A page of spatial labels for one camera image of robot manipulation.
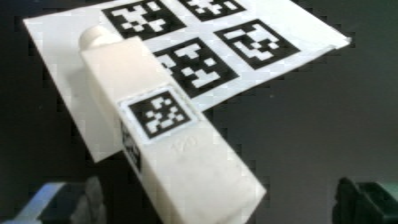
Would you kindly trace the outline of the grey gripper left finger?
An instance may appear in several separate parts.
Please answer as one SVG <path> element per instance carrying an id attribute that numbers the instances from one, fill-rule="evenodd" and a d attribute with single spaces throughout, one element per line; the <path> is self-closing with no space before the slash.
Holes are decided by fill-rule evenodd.
<path id="1" fill-rule="evenodd" d="M 6 224 L 107 224 L 100 178 L 47 183 Z"/>

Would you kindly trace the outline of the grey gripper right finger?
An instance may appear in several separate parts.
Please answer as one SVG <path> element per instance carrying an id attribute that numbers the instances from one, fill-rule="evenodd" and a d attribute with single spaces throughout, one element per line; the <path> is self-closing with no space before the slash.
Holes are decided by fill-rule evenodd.
<path id="1" fill-rule="evenodd" d="M 333 224 L 398 224 L 398 182 L 340 179 Z"/>

